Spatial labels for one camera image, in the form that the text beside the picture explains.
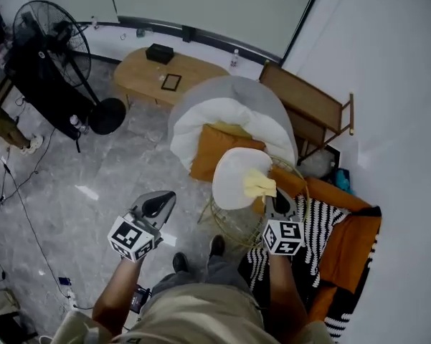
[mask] person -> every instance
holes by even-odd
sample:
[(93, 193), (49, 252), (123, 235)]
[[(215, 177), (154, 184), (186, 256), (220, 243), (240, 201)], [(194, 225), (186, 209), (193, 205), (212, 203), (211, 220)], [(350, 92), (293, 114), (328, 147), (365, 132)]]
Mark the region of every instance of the person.
[(143, 260), (123, 259), (93, 308), (92, 319), (69, 312), (52, 344), (61, 343), (316, 343), (333, 341), (323, 322), (307, 322), (290, 262), (270, 256), (268, 333), (247, 283), (223, 257), (222, 236), (213, 238), (201, 283), (186, 257), (174, 256), (175, 273), (164, 277), (142, 308), (141, 319), (121, 334)]
[(43, 137), (34, 136), (27, 139), (18, 129), (16, 123), (9, 117), (8, 113), (0, 108), (0, 137), (8, 144), (14, 145), (21, 150), (22, 154), (33, 154), (43, 144)]

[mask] gray tile floor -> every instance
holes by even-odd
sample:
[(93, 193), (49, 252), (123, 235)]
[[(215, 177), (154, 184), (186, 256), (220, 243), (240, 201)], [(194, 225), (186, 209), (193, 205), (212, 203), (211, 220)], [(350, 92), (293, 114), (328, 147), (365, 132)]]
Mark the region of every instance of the gray tile floor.
[[(93, 60), (90, 83), (100, 98), (115, 96), (112, 85), (114, 64)], [(34, 155), (23, 156), (11, 149), (8, 166), (18, 184), (34, 170), (48, 146), (52, 126), (31, 106), (18, 107), (16, 89), (4, 109), (13, 118), (21, 111), (19, 128), (31, 136), (41, 134), (44, 144)], [(43, 251), (56, 277), (69, 277), (77, 303), (90, 307), (109, 280), (119, 256), (108, 246), (107, 233), (116, 216), (141, 194), (173, 190), (177, 204), (163, 228), (175, 237), (151, 252), (143, 264), (139, 282), (152, 287), (172, 272), (175, 252), (183, 251), (190, 265), (200, 274), (209, 241), (217, 228), (213, 223), (196, 224), (210, 195), (210, 185), (189, 178), (178, 158), (169, 150), (166, 127), (169, 110), (144, 101), (134, 101), (125, 122), (113, 134), (89, 133), (80, 139), (81, 153), (75, 143), (55, 131), (46, 156), (30, 181), (19, 189)], [(7, 144), (0, 139), (0, 156), (6, 160)], [(321, 172), (328, 157), (320, 156)], [(0, 194), (4, 168), (0, 163)], [(88, 188), (88, 196), (80, 189)], [(15, 190), (6, 177), (4, 194)], [(236, 260), (241, 251), (229, 248)], [(67, 300), (61, 296), (35, 242), (18, 195), (0, 210), (0, 263), (8, 279), (0, 287), (11, 288), (23, 311), (34, 321), (40, 334), (53, 334), (61, 322)], [(136, 317), (131, 315), (126, 326)]]

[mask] orange pillow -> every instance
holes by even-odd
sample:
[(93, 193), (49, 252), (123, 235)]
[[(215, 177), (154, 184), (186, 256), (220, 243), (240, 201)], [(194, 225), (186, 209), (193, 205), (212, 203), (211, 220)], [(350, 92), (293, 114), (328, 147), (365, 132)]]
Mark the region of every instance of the orange pillow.
[(219, 160), (233, 148), (253, 148), (263, 151), (265, 144), (261, 141), (229, 135), (204, 125), (199, 136), (198, 153), (194, 157), (189, 175), (196, 180), (212, 182)]

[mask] black shoe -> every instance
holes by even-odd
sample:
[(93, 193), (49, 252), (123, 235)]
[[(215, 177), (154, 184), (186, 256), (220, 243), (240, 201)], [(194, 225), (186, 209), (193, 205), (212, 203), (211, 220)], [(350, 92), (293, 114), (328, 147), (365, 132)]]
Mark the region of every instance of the black shoe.
[(210, 242), (210, 254), (209, 258), (212, 256), (223, 256), (224, 254), (224, 238), (222, 235), (216, 235)]
[(177, 252), (172, 260), (172, 266), (175, 272), (189, 272), (188, 271), (188, 261), (183, 252)]

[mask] white round pad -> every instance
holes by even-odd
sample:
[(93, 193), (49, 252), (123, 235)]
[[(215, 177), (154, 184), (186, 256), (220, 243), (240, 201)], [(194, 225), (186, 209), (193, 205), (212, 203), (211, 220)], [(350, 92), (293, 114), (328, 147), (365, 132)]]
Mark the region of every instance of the white round pad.
[(224, 210), (247, 208), (255, 198), (244, 194), (244, 177), (255, 168), (268, 175), (273, 161), (268, 154), (257, 149), (229, 149), (220, 159), (214, 172), (212, 194), (215, 203)]

